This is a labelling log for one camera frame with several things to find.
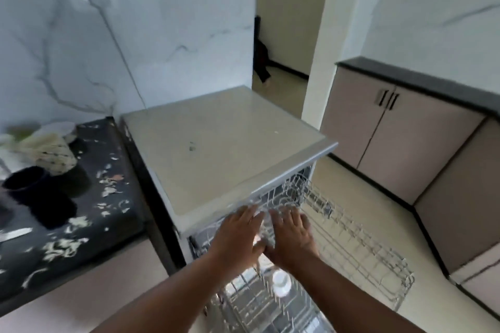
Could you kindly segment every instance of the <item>countertop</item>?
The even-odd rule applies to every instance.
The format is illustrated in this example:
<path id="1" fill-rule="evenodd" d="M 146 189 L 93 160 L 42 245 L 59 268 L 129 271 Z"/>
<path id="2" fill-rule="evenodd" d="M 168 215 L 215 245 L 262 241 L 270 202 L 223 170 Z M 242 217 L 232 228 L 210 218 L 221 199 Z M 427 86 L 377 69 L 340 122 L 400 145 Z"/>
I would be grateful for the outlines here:
<path id="1" fill-rule="evenodd" d="M 79 125 L 78 138 L 70 147 L 78 157 L 78 165 L 57 177 L 57 183 L 77 205 L 77 217 L 87 221 L 88 226 L 66 223 L 47 230 L 28 207 L 3 195 L 0 229 L 9 232 L 33 228 L 33 231 L 0 243 L 0 316 L 147 237 L 144 217 L 147 206 L 114 120 L 107 118 Z M 107 172 L 98 178 L 97 173 L 103 171 Z M 100 181 L 114 175 L 123 175 L 123 180 L 113 186 L 117 192 L 103 197 L 106 185 Z M 60 240 L 78 242 L 76 252 L 66 257 L 48 255 L 47 247 L 60 249 Z"/>
<path id="2" fill-rule="evenodd" d="M 335 146 L 243 86 L 123 119 L 183 237 Z"/>
<path id="3" fill-rule="evenodd" d="M 337 66 L 462 105 L 497 119 L 500 118 L 500 95 L 492 92 L 365 57 L 340 61 Z"/>

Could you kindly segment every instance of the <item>cabinet handle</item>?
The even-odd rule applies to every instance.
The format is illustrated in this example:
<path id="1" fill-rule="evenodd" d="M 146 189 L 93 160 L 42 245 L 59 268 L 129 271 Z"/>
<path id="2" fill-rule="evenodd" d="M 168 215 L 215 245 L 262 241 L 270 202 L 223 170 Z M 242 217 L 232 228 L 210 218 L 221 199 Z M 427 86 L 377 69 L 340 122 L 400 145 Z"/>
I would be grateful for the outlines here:
<path id="1" fill-rule="evenodd" d="M 398 96 L 399 96 L 399 94 L 396 94 L 394 96 L 394 99 L 392 100 L 391 106 L 389 107 L 389 111 L 392 111 L 392 108 L 394 107 L 394 103 L 396 102 L 396 99 Z"/>
<path id="2" fill-rule="evenodd" d="M 389 100 L 387 100 L 387 104 L 385 105 L 384 109 L 387 109 L 389 107 L 389 104 L 391 103 L 392 97 L 394 96 L 394 92 L 391 93 L 391 96 L 389 96 Z"/>
<path id="3" fill-rule="evenodd" d="M 382 95 L 382 99 L 380 99 L 380 102 L 378 103 L 379 107 L 382 106 L 382 103 L 384 102 L 385 96 L 387 95 L 388 92 L 389 92 L 389 90 L 384 90 L 384 94 Z"/>

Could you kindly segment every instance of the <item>wire rack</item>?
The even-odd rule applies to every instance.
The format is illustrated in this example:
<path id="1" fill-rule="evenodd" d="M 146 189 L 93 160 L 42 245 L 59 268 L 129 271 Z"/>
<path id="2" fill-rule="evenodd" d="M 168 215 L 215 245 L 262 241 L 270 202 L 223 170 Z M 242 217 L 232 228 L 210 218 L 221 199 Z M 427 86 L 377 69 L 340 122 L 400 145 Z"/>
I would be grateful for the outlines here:
<path id="1" fill-rule="evenodd" d="M 312 183 L 295 174 L 262 195 L 259 210 L 297 206 L 309 217 L 322 259 L 362 290 L 397 311 L 415 281 L 406 260 L 378 242 L 344 210 L 321 195 Z M 196 255 L 206 252 L 222 223 L 206 227 L 191 237 Z M 259 235 L 274 244 L 270 217 Z M 272 291 L 272 273 L 250 268 L 217 294 L 229 331 L 247 333 L 320 333 L 333 331 L 307 292 L 292 277 L 291 292 L 278 298 Z"/>

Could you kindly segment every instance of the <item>person's right hand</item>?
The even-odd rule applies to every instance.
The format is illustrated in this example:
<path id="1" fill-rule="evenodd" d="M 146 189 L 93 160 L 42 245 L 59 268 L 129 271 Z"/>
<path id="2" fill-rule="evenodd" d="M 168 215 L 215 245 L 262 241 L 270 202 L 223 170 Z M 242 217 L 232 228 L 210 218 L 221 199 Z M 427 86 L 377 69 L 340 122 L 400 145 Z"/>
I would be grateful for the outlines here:
<path id="1" fill-rule="evenodd" d="M 297 207 L 281 207 L 281 215 L 277 210 L 270 210 L 276 244 L 266 246 L 264 254 L 276 266 L 287 272 L 292 272 L 297 261 L 303 260 L 303 255 L 319 257 L 316 243 L 310 231 L 309 219 L 301 214 Z"/>

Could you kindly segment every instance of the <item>person in background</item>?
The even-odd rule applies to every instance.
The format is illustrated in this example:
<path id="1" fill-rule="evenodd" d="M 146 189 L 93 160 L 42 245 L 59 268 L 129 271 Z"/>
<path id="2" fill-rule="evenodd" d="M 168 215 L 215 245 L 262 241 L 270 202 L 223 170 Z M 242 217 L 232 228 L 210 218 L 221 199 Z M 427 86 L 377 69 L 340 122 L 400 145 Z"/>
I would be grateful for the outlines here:
<path id="1" fill-rule="evenodd" d="M 359 289 L 324 263 L 297 208 L 270 210 L 275 247 L 253 239 L 264 218 L 243 207 L 222 223 L 210 249 L 126 305 L 94 333 L 187 332 L 212 295 L 257 263 L 264 253 L 294 276 L 337 333 L 422 333 L 423 330 Z"/>

